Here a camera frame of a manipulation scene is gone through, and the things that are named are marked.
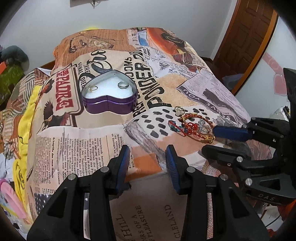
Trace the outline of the printed newspaper-pattern bedspread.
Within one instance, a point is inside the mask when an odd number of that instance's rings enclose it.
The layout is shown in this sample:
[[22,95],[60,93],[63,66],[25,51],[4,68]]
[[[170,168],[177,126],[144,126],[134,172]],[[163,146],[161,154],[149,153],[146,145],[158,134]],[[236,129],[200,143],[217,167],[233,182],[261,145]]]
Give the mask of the printed newspaper-pattern bedspread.
[[[4,211],[26,237],[47,200],[66,178],[92,174],[130,147],[126,180],[131,189],[111,202],[118,240],[180,240],[186,197],[172,187],[165,148],[203,173],[218,176],[201,156],[202,140],[170,129],[176,107],[195,113],[199,127],[240,127],[247,111],[198,56],[192,46],[162,28],[89,30],[63,39],[53,52],[50,73],[36,68],[14,87],[1,111],[1,179],[15,191],[13,163],[18,159],[18,124],[33,88],[42,85],[32,121],[27,158],[26,219]],[[86,111],[81,90],[95,77],[118,70],[137,86],[137,105],[129,114]]]

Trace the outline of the green patterned cloth stand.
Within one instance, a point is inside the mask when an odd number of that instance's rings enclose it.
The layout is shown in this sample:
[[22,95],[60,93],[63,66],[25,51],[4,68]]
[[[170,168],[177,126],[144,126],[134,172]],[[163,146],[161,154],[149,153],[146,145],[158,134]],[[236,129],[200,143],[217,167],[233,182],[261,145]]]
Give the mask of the green patterned cloth stand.
[[5,103],[11,96],[16,84],[24,77],[20,65],[9,65],[1,73],[1,104]]

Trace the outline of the purple heart-shaped tin box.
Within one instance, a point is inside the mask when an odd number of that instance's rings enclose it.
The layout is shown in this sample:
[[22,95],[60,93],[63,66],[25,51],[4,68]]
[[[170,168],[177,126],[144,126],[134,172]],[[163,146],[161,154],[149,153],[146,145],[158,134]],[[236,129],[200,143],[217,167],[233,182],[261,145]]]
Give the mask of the purple heart-shaped tin box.
[[90,80],[81,90],[86,111],[91,114],[110,111],[129,114],[137,105],[135,82],[118,70],[111,70]]

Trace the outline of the brown wooden door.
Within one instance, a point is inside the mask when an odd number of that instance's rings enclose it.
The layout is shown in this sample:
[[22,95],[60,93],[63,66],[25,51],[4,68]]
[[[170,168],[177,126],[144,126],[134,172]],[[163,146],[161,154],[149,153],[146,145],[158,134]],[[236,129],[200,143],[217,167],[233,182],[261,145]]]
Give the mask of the brown wooden door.
[[237,1],[214,65],[224,76],[241,74],[236,95],[260,61],[274,32],[278,14],[269,1]]

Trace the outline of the yellow chair top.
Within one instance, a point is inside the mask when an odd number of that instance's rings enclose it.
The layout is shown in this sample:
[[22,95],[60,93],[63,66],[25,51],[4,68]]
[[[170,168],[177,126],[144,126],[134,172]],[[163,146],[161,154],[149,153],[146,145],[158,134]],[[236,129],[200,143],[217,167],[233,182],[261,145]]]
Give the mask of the yellow chair top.
[[84,31],[98,30],[98,29],[99,29],[99,27],[96,27],[96,26],[89,26],[89,27],[86,27],[86,28],[84,29]]

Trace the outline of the pink cloth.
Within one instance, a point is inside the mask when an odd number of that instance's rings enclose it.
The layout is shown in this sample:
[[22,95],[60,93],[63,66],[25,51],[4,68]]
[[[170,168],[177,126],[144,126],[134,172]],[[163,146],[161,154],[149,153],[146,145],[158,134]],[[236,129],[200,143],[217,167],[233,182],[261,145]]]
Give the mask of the pink cloth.
[[1,207],[10,215],[19,219],[26,219],[27,213],[23,203],[8,182],[1,179]]

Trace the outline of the white heart-decor wardrobe door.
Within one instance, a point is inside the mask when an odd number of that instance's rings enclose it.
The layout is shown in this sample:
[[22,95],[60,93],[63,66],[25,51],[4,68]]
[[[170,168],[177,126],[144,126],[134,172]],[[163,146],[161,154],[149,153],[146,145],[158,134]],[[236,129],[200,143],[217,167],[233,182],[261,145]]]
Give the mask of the white heart-decor wardrobe door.
[[256,68],[236,94],[251,117],[268,118],[277,109],[290,106],[284,68],[295,69],[295,38],[282,18]]

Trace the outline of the grey plush pillow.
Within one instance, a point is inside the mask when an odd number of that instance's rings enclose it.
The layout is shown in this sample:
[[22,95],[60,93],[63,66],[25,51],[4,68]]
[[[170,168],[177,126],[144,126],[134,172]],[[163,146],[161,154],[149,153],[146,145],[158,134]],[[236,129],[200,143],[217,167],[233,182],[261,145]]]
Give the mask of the grey plush pillow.
[[24,72],[28,71],[30,61],[27,54],[18,46],[12,45],[1,49],[1,63],[8,65],[18,65]]

